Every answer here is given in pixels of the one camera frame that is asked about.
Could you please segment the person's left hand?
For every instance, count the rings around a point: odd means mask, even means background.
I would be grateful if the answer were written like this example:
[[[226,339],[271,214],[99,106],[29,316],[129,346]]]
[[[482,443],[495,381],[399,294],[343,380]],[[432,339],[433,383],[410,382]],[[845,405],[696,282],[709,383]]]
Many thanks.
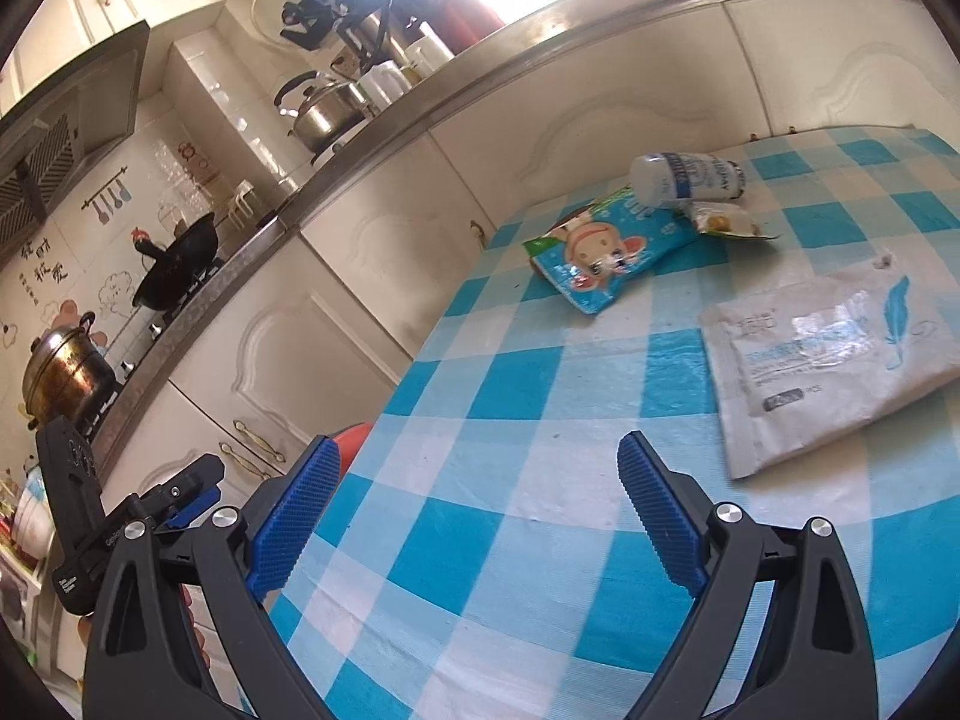
[[[150,587],[122,575],[76,624],[86,647],[86,678],[133,684],[137,692],[169,684],[213,688],[206,629],[195,622],[192,601],[189,590],[176,585]]]

